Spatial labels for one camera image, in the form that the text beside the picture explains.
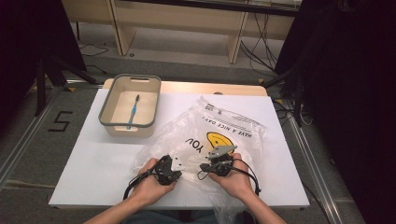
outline black stand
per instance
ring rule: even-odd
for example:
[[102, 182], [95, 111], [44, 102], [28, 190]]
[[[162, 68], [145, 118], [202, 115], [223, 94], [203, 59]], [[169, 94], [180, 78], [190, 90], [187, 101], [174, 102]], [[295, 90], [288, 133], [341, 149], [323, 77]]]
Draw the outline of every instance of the black stand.
[[294, 119], [299, 127], [302, 127], [301, 103], [304, 92], [303, 79], [311, 72], [311, 65], [314, 64], [314, 61], [318, 58], [321, 48], [331, 33], [336, 22], [337, 13], [338, 1], [334, 0], [322, 10], [321, 14], [319, 14], [317, 28], [309, 37], [294, 66], [268, 83], [262, 84], [265, 89], [268, 89], [281, 81], [286, 81], [281, 94], [292, 95], [295, 93]]
[[37, 82], [37, 109], [35, 116], [38, 116], [46, 105], [46, 83], [45, 75], [49, 77], [52, 85], [56, 87], [64, 86], [67, 83], [61, 68], [67, 69], [78, 77], [81, 77], [90, 84], [101, 85], [94, 78], [90, 77], [87, 72], [80, 71], [64, 60], [56, 56], [44, 56], [40, 59], [36, 70]]

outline gray floor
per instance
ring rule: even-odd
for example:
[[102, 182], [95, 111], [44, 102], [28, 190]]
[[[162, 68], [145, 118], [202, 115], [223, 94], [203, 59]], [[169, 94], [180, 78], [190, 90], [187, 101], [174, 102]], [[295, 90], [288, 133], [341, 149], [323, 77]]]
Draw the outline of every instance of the gray floor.
[[[165, 80], [182, 79], [257, 85], [261, 78], [264, 80], [272, 78], [268, 69], [256, 63], [250, 64], [250, 59], [242, 52], [239, 53], [236, 64], [229, 64], [225, 38], [223, 35], [141, 29], [137, 32], [128, 54], [120, 56], [117, 53], [111, 27], [81, 23], [79, 44], [81, 47], [93, 44], [108, 49], [107, 52], [97, 56], [84, 57], [86, 64], [96, 65], [107, 72], [103, 74], [96, 68], [89, 67], [89, 71], [102, 80], [119, 73], [135, 73], [161, 74]], [[254, 38], [244, 39], [250, 48], [253, 48], [256, 41], [257, 39]], [[273, 53], [278, 54], [282, 48], [282, 41], [270, 40], [269, 42]], [[95, 47], [81, 49], [83, 54], [88, 55], [102, 51], [103, 49]], [[265, 58], [262, 45], [257, 48], [256, 52]], [[253, 71], [251, 66], [265, 75]], [[279, 88], [276, 86], [269, 89], [269, 95], [278, 97]], [[59, 210], [48, 206], [53, 187], [67, 163], [96, 90], [77, 88], [75, 91], [62, 91], [60, 94], [35, 139], [9, 178], [40, 186], [6, 185], [0, 191], [0, 223], [81, 223], [103, 210]], [[53, 121], [59, 111], [73, 111], [73, 114], [66, 115], [71, 120], [67, 132], [48, 132], [48, 129], [57, 128]], [[1, 136], [0, 164], [7, 160], [13, 148], [18, 144], [34, 118], [34, 113], [35, 91], [30, 91], [16, 112], [9, 132]], [[317, 186], [300, 149], [298, 139], [290, 126], [290, 120], [282, 119], [280, 123], [284, 123], [282, 128], [300, 178], [318, 196]], [[364, 223], [336, 166], [330, 163], [331, 156], [315, 127], [315, 122], [309, 126], [304, 125], [303, 130], [320, 173], [336, 203], [339, 216], [344, 223]], [[279, 208], [275, 210], [289, 223], [327, 223], [318, 202], [308, 191], [306, 193], [311, 205], [304, 210]]]

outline person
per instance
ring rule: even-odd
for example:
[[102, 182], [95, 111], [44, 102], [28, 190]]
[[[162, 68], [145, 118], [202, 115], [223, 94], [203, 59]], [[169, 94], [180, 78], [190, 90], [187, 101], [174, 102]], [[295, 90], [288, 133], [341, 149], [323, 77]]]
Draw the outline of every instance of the person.
[[[234, 153], [231, 156], [234, 159], [242, 160], [239, 153]], [[235, 160], [233, 162], [233, 167], [248, 172], [248, 167], [239, 160]], [[147, 169], [151, 168], [156, 162], [157, 159], [150, 159], [139, 171], [139, 174], [146, 172]], [[210, 173], [209, 177], [221, 185], [228, 194], [240, 200], [253, 214], [258, 223], [286, 223], [265, 202], [263, 202], [258, 195], [256, 195], [250, 185], [250, 180], [247, 175], [235, 170], [231, 170], [227, 176], [218, 176], [216, 174]], [[156, 203], [163, 195], [173, 190], [175, 185], [176, 182], [169, 186], [160, 185], [157, 179], [153, 175], [150, 175], [149, 177], [143, 179], [134, 188], [133, 192], [126, 200], [114, 205], [113, 207], [107, 209], [96, 217], [91, 218], [85, 223], [121, 223], [124, 219], [132, 214], [135, 214], [142, 208]]]

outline clear plastic bag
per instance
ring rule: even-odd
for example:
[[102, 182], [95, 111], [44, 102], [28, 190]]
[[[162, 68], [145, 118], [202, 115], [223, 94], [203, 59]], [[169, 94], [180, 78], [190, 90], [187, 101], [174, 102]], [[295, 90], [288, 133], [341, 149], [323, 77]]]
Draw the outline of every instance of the clear plastic bag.
[[209, 177], [198, 178], [200, 164], [210, 163], [206, 156], [214, 147], [234, 145], [237, 146], [234, 152], [240, 153], [253, 171], [260, 170], [265, 133], [266, 128], [260, 123], [217, 108], [201, 97], [188, 111], [164, 125], [153, 141], [141, 149], [135, 158], [134, 171], [150, 158], [166, 154], [179, 158], [185, 167], [180, 178], [207, 192], [219, 223], [233, 223], [245, 206]]

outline toothbrush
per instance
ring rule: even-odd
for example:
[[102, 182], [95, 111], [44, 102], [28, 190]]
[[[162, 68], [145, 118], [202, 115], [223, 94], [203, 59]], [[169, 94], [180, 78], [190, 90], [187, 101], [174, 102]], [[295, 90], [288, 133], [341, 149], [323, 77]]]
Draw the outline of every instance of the toothbrush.
[[132, 124], [132, 121], [134, 120], [134, 114], [136, 113], [136, 105], [137, 102], [139, 101], [139, 94], [137, 94], [136, 99], [134, 100], [134, 107], [132, 107], [131, 111], [131, 117], [129, 118], [128, 123]]

